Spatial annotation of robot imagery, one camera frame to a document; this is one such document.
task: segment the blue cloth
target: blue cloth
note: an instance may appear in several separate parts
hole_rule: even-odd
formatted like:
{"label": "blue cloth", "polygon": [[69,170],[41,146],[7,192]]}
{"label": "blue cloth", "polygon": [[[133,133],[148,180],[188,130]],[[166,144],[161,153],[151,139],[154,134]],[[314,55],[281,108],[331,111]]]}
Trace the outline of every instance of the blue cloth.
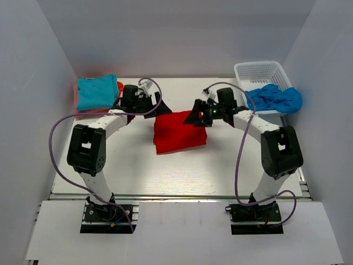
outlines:
{"label": "blue cloth", "polygon": [[87,109],[110,108],[118,95],[116,75],[94,79],[82,79],[77,82],[78,112]]}
{"label": "blue cloth", "polygon": [[[263,88],[247,91],[256,105],[256,111],[277,110],[282,113],[295,113],[302,107],[302,97],[294,87],[284,91],[275,84],[267,84]],[[254,109],[250,100],[248,106]]]}

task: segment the white board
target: white board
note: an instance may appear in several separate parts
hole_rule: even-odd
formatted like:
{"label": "white board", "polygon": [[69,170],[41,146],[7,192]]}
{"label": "white board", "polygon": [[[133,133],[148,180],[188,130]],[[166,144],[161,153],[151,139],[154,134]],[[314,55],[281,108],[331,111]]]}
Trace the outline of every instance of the white board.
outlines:
{"label": "white board", "polygon": [[[43,202],[26,258],[40,265],[343,262],[322,203],[298,203],[282,235],[231,235],[226,205],[144,202],[133,235],[98,235],[79,233],[84,202]],[[279,206],[286,217],[293,204]]]}
{"label": "white board", "polygon": [[[137,84],[138,79],[120,79],[124,84]],[[235,83],[235,79],[220,78],[156,78],[163,91],[163,100],[174,112],[191,110],[194,100],[202,97],[202,90],[215,82]],[[214,90],[227,87],[218,85]],[[238,105],[241,94],[234,91]],[[74,121],[88,124],[94,119]],[[281,124],[279,118],[271,120]],[[207,128],[207,145],[191,150],[156,155],[153,144],[154,118],[136,117],[128,126],[109,137],[106,143],[104,174],[111,191],[116,195],[234,195],[234,169],[243,132],[221,120]],[[69,141],[66,142],[59,169],[69,179],[84,185],[81,177],[66,162]],[[250,195],[257,187],[263,168],[260,144],[247,137],[239,171],[239,194]],[[298,173],[282,186],[297,196],[302,192]],[[56,176],[52,192],[82,194],[81,190]]]}

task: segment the cable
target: cable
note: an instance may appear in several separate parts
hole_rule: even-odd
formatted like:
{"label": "cable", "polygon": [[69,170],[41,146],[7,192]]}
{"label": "cable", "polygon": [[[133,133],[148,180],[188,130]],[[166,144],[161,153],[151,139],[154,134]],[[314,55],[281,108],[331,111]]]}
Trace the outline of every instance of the cable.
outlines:
{"label": "cable", "polygon": [[55,158],[54,158],[54,153],[53,153],[53,147],[52,147],[52,138],[53,138],[53,133],[54,133],[54,130],[55,128],[64,120],[68,119],[68,118],[71,118],[71,117],[76,117],[76,116],[107,116],[107,115],[117,115],[117,116],[120,116],[120,115],[127,115],[127,116],[145,116],[145,115],[148,115],[150,113],[153,113],[158,107],[159,105],[161,104],[162,102],[162,90],[161,88],[159,87],[158,83],[151,79],[151,78],[148,78],[148,77],[144,77],[142,79],[140,79],[138,81],[138,84],[141,83],[142,80],[150,80],[151,82],[153,82],[158,90],[159,90],[159,93],[160,93],[160,98],[159,98],[159,101],[157,103],[157,105],[151,109],[150,111],[146,112],[146,113],[77,113],[77,114],[70,114],[70,115],[67,115],[63,118],[61,118],[60,120],[58,120],[54,125],[53,127],[51,128],[50,130],[50,133],[49,133],[49,154],[50,154],[50,160],[54,166],[54,169],[55,171],[58,173],[58,175],[66,182],[70,183],[71,185],[74,185],[78,188],[81,188],[81,189],[84,189],[86,190],[87,192],[89,192],[90,194],[92,194],[97,200],[99,200],[101,203],[104,203],[104,204],[107,204],[107,205],[112,205],[112,206],[115,206],[115,207],[118,207],[120,208],[124,215],[126,216],[127,218],[127,221],[129,222],[129,225],[130,225],[130,228],[131,228],[131,231],[133,232],[133,227],[132,227],[132,224],[131,224],[131,220],[129,218],[129,216],[126,214],[125,212],[125,209],[119,205],[119,204],[116,204],[116,203],[110,203],[110,202],[106,202],[104,201],[100,196],[96,195],[91,189],[85,187],[85,186],[82,186],[80,184],[77,184],[75,183],[74,181],[71,181],[70,179],[68,179],[67,177],[65,177],[65,175],[59,170],[59,167],[58,165],[56,164],[56,161],[55,161]]}
{"label": "cable", "polygon": [[242,206],[254,206],[254,205],[258,205],[260,203],[266,202],[266,201],[271,200],[271,199],[276,199],[278,196],[280,196],[280,195],[282,195],[284,193],[291,193],[292,196],[293,196],[293,199],[294,199],[294,205],[293,205],[293,209],[292,209],[291,213],[289,214],[289,216],[284,221],[282,221],[282,222],[280,222],[278,224],[275,224],[275,225],[271,225],[271,227],[280,226],[280,225],[284,224],[285,222],[287,222],[293,216],[293,214],[294,214],[294,212],[295,212],[295,210],[297,208],[297,197],[295,196],[294,192],[292,192],[291,190],[286,189],[286,190],[283,190],[283,191],[281,191],[280,193],[278,193],[276,195],[267,197],[265,199],[262,199],[262,200],[259,200],[257,202],[253,202],[253,203],[244,203],[244,202],[242,202],[240,200],[239,193],[238,193],[238,177],[239,177],[240,157],[241,157],[242,152],[243,152],[245,138],[247,137],[247,134],[248,134],[248,131],[249,131],[249,128],[250,128],[250,123],[252,122],[254,114],[256,112],[255,102],[249,96],[249,94],[246,91],[244,91],[242,88],[236,86],[235,84],[231,84],[231,83],[228,83],[228,82],[217,82],[217,83],[214,83],[214,84],[208,86],[206,89],[210,89],[211,87],[213,87],[213,86],[215,86],[217,84],[226,84],[228,86],[232,86],[232,87],[235,87],[236,89],[240,90],[250,100],[250,102],[252,103],[252,105],[254,107],[252,115],[250,116],[250,118],[248,120],[247,127],[244,130],[243,138],[242,138],[242,141],[240,143],[240,148],[239,148],[239,152],[238,152],[238,158],[237,158],[237,163],[236,163],[236,173],[235,173],[235,178],[234,178],[234,191],[235,191],[235,194],[236,194],[236,200]]}

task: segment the black mounting base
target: black mounting base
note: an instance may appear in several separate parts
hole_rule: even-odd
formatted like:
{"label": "black mounting base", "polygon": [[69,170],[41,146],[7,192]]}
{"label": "black mounting base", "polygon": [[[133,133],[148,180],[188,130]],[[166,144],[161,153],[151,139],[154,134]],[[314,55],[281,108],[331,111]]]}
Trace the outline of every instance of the black mounting base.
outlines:
{"label": "black mounting base", "polygon": [[232,235],[283,234],[282,225],[273,225],[274,222],[282,220],[277,202],[261,206],[231,204],[225,210],[232,217]]}
{"label": "black mounting base", "polygon": [[[128,216],[131,221],[133,214],[132,204],[121,204],[121,206],[128,211]],[[127,222],[126,216],[124,216],[118,224],[111,226],[111,223],[120,219],[123,216],[123,212],[120,208],[116,208],[116,213],[114,216],[107,220],[102,217],[99,211],[96,211],[95,207],[91,204],[86,206],[84,211],[83,220],[81,223],[80,233],[82,234],[132,234],[131,228]]]}
{"label": "black mounting base", "polygon": [[276,202],[264,206],[242,206],[231,204],[226,211],[232,216],[232,222],[280,222],[282,220],[280,208]]}

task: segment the white wall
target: white wall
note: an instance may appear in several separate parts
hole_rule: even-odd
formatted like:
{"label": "white wall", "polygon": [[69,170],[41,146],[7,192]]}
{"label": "white wall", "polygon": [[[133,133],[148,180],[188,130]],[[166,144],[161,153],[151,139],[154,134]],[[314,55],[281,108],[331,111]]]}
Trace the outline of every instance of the white wall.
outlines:
{"label": "white wall", "polygon": [[234,76],[283,62],[315,0],[38,0],[78,76]]}
{"label": "white wall", "polygon": [[290,117],[309,190],[353,264],[353,1],[318,0],[284,62],[303,108]]}
{"label": "white wall", "polygon": [[36,212],[54,179],[49,130],[71,112],[76,78],[36,0],[2,0],[0,264],[23,263]]}

